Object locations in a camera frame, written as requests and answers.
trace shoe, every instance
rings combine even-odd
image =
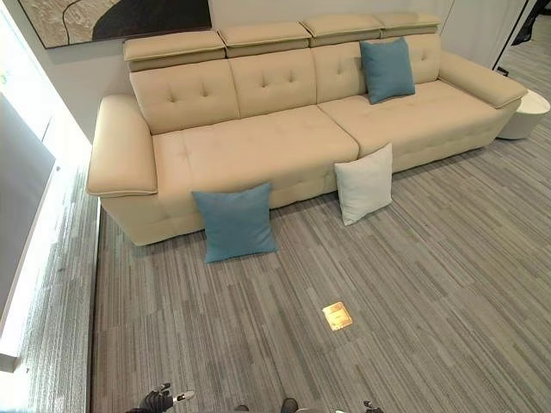
[[[299,409],[299,404],[293,398],[286,398],[283,400],[282,409],[280,413],[295,413]]]

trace leather upholstery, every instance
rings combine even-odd
[[[369,42],[394,41],[368,40]],[[440,37],[415,34],[406,37],[415,83],[435,81],[440,69]],[[358,42],[314,47],[317,102],[327,102],[366,93],[365,76]]]
[[[152,136],[132,96],[111,95],[97,115],[87,190],[101,197],[157,192]]]
[[[376,105],[365,96],[357,41],[273,52],[306,39],[245,30],[243,42],[233,41],[243,43],[241,53],[271,52],[186,65],[193,52],[160,56],[167,51],[161,42],[147,52],[160,54],[143,62],[173,66],[131,73],[137,101],[102,102],[88,191],[143,245],[202,229],[192,190],[232,192],[270,181],[270,207],[281,207],[335,190],[334,163],[388,142],[394,171],[490,143],[525,88],[441,52],[436,34],[413,34],[436,30],[427,16],[380,20],[381,36],[407,34],[417,93]],[[319,18],[309,29],[320,42],[357,40],[375,33],[362,31],[365,21]],[[252,44],[255,38],[261,42]]]
[[[395,41],[391,37],[381,40],[369,40],[371,43]],[[415,83],[433,82],[440,71],[440,36],[437,34],[412,34],[406,36],[406,43],[412,65],[413,81]]]
[[[131,71],[204,62],[226,56],[224,42],[210,30],[130,39],[123,43],[122,52]]]
[[[310,47],[377,39],[383,27],[371,15],[317,15],[302,25],[312,34]]]
[[[427,13],[376,13],[375,19],[381,22],[381,37],[398,37],[409,34],[431,34],[438,30],[440,19]]]
[[[317,102],[366,93],[358,42],[314,47]]]
[[[281,207],[334,191],[333,164],[358,153],[354,139],[317,106],[163,133],[153,143],[158,193],[103,200],[121,226],[132,228],[136,244],[173,236],[165,232],[172,224],[201,229],[192,190],[237,192],[271,182],[270,207]]]
[[[319,106],[360,145],[359,157],[392,142],[393,171],[489,144],[516,109],[496,110],[441,81],[375,105],[351,96]]]
[[[239,117],[227,60],[138,71],[130,82],[153,134]]]
[[[494,108],[502,108],[527,92],[520,83],[449,52],[442,53],[438,76]]]
[[[222,28],[227,57],[250,56],[308,47],[310,34],[298,22],[276,22]]]
[[[241,117],[316,103],[310,49],[229,59]]]

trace painting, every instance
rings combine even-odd
[[[19,0],[47,48],[210,28],[208,0]]]

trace headrest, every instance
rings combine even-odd
[[[318,15],[302,25],[312,34],[310,47],[377,39],[383,27],[371,15]]]
[[[213,31],[183,32],[130,39],[123,44],[130,71],[223,59],[224,42]]]
[[[408,34],[436,33],[440,19],[426,13],[376,13],[381,22],[381,38],[405,36]]]
[[[308,47],[310,34],[298,22],[263,23],[222,28],[228,58]]]

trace throw pillow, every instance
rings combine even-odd
[[[392,202],[392,144],[357,161],[335,163],[335,173],[345,225]]]
[[[192,193],[207,234],[205,262],[277,250],[269,226],[270,187],[264,183],[232,194]]]
[[[360,52],[371,103],[415,94],[410,55],[403,37],[391,43],[361,41]]]

